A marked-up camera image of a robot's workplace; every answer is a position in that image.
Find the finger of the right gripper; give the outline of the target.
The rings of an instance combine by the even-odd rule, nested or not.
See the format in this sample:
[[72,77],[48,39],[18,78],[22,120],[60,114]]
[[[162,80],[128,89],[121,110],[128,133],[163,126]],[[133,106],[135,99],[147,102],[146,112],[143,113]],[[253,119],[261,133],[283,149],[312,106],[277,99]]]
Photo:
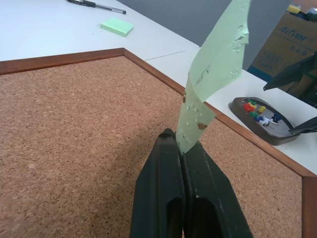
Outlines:
[[270,82],[268,82],[263,90],[270,90],[288,85],[293,82],[300,81],[304,74],[317,69],[317,51],[311,56],[287,66],[279,74],[277,74]]
[[307,134],[317,132],[317,118],[312,118],[289,130],[291,134]]

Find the green paper note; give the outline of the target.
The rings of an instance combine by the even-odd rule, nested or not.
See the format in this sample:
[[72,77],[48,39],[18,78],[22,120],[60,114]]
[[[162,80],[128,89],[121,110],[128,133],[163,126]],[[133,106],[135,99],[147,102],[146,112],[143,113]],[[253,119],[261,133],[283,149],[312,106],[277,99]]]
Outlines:
[[215,118],[204,102],[241,75],[250,5],[251,0],[232,0],[191,63],[176,130],[181,154],[196,144]]

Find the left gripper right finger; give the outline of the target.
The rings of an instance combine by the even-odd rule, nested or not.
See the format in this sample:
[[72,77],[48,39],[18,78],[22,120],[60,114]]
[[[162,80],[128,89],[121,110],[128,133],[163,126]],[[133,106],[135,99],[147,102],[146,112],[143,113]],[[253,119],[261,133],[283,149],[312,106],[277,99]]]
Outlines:
[[185,238],[253,238],[233,187],[197,142],[182,156]]

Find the brown cardboard box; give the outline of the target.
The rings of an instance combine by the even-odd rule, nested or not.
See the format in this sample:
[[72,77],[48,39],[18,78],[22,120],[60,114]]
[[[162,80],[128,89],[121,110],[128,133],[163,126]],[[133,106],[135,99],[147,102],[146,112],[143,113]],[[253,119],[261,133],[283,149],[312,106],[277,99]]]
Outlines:
[[[317,53],[317,22],[285,13],[248,68],[254,76],[270,82],[286,67]],[[280,90],[317,107],[317,69],[299,82],[280,86]]]

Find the red plastic toy piece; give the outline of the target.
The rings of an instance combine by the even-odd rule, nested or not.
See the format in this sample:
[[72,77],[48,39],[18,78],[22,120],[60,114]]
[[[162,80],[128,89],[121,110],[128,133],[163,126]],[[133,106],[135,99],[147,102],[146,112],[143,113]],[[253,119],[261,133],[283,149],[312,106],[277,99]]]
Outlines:
[[253,102],[253,101],[250,101],[248,100],[244,105],[243,105],[243,108],[244,110],[247,112],[247,113],[250,113],[250,112],[254,112],[256,110],[256,103]]

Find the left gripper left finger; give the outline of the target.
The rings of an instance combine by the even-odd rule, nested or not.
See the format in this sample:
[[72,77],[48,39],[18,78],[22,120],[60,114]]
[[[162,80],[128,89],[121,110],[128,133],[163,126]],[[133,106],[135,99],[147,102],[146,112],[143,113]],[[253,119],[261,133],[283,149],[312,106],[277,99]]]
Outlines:
[[130,238],[182,238],[185,191],[175,133],[165,129],[136,180]]

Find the green sticky note pad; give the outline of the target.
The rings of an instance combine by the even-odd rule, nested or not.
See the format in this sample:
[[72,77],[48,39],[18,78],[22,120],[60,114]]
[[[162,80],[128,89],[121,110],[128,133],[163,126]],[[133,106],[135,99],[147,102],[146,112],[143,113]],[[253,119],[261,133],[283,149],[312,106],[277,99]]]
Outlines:
[[100,28],[116,35],[127,37],[134,29],[134,25],[113,17],[101,23]]

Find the black ballpoint pen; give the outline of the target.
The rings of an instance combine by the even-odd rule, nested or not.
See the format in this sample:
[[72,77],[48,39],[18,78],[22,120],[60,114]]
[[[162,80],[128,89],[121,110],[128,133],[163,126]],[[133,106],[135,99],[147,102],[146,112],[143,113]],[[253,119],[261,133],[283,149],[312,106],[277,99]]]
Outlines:
[[115,8],[115,7],[105,6],[102,4],[97,4],[95,2],[91,2],[91,1],[87,1],[87,0],[67,0],[67,1],[70,3],[73,3],[73,4],[82,5],[82,6],[86,6],[86,7],[99,8],[99,9],[103,9],[103,10],[107,10],[107,11],[111,11],[111,12],[115,12],[115,13],[120,13],[120,14],[124,14],[124,15],[126,14],[125,10]]

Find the wood framed cork board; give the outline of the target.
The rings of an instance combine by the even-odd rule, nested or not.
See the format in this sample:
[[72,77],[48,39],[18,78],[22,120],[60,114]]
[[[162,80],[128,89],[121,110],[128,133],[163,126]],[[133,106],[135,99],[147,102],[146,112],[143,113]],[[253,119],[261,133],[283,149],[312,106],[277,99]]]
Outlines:
[[[127,49],[0,62],[0,238],[128,238],[184,88]],[[255,238],[317,238],[317,172],[216,111],[201,137]]]

